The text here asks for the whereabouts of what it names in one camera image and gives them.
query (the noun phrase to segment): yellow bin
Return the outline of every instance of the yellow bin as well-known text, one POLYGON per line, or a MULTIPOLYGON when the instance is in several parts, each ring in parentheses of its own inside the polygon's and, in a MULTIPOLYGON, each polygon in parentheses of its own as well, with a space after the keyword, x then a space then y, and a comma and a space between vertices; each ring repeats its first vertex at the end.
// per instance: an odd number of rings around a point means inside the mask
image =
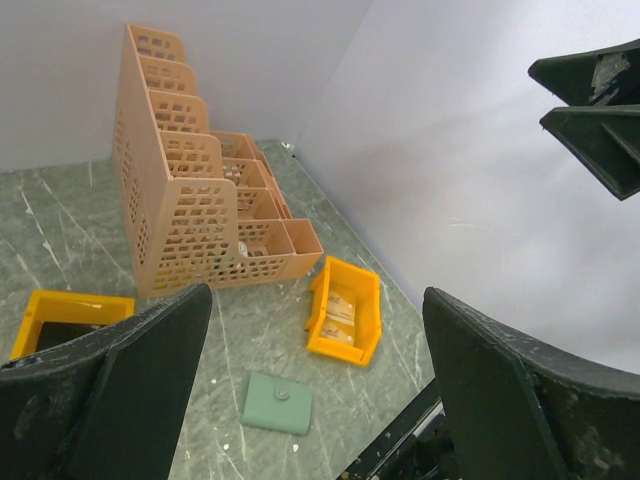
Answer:
POLYGON ((305 330, 309 331, 307 349, 361 367, 369 365, 382 335, 378 274, 327 255, 324 268, 311 283, 310 290, 313 292, 313 305, 311 317, 305 324, 305 330), (348 290, 355 295, 353 346, 320 335, 331 289, 348 290))
POLYGON ((134 309, 135 300, 129 297, 34 290, 10 359, 36 351, 45 322, 111 325, 132 316, 134 309))

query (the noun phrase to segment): gray marble table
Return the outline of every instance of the gray marble table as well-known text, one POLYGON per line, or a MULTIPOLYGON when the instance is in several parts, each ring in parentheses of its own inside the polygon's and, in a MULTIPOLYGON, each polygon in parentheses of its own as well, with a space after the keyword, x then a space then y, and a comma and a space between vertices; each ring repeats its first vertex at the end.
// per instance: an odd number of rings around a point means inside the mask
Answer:
MULTIPOLYGON (((413 306, 297 160, 278 142, 261 148, 292 213, 312 220, 326 252, 380 273, 382 339, 366 369, 305 349, 308 287, 321 265, 298 281, 214 292, 171 479, 335 478, 433 378, 413 306), (247 371, 312 387, 308 435, 240 425, 247 371)), ((34 288, 135 296, 110 161, 2 174, 0 207, 0 361, 34 288)))

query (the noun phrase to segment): black object in yellow bin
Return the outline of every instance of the black object in yellow bin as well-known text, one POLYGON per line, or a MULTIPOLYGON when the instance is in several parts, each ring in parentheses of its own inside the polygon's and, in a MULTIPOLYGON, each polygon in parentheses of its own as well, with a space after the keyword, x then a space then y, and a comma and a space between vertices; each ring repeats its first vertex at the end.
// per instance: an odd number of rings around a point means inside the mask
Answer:
POLYGON ((352 345, 356 336, 356 294, 346 288, 329 286, 327 315, 321 337, 352 345))

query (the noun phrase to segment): yellow container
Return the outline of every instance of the yellow container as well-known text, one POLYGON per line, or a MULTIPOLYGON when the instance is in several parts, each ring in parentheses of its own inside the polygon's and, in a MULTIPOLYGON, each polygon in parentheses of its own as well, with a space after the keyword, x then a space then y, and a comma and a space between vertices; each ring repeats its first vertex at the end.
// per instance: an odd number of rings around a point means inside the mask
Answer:
POLYGON ((10 359, 36 351, 45 322, 111 325, 132 316, 134 309, 135 300, 129 297, 34 290, 10 359))
POLYGON ((305 324, 305 330, 309 331, 307 349, 361 367, 369 365, 382 335, 378 274, 327 256, 324 268, 311 283, 310 290, 313 292, 313 305, 311 317, 305 324), (331 290, 349 291, 355 295, 353 346, 321 336, 331 290))

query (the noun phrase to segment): stacked basket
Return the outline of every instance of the stacked basket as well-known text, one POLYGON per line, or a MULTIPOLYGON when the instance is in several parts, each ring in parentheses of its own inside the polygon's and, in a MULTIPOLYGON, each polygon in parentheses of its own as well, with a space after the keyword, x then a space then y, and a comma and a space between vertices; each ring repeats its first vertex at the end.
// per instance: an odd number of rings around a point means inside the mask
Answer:
POLYGON ((253 139, 207 111, 180 38, 128 25, 113 159, 140 296, 300 278, 323 253, 253 139))

